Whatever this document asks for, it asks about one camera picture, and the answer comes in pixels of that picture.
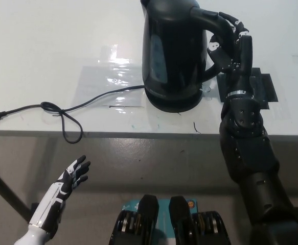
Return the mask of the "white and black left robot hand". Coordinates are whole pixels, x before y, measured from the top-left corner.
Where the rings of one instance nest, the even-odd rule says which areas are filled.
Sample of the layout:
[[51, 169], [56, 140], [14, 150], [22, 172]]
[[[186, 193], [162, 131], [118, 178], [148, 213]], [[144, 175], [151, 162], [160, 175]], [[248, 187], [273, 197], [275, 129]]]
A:
[[65, 202], [82, 182], [88, 179], [86, 173], [89, 171], [90, 161], [85, 161], [86, 156], [81, 156], [72, 162], [51, 184], [46, 194], [40, 201], [29, 224], [45, 230], [50, 236], [54, 236]]

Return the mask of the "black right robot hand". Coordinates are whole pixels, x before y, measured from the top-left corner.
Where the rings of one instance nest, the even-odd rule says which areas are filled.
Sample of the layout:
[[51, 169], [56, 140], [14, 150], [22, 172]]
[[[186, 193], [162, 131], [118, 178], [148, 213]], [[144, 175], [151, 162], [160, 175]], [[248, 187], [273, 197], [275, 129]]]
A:
[[252, 37], [239, 19], [223, 12], [218, 15], [228, 22], [233, 32], [227, 38], [214, 34], [208, 46], [208, 54], [215, 67], [225, 74], [225, 98], [253, 98], [254, 92], [250, 84], [253, 65]]

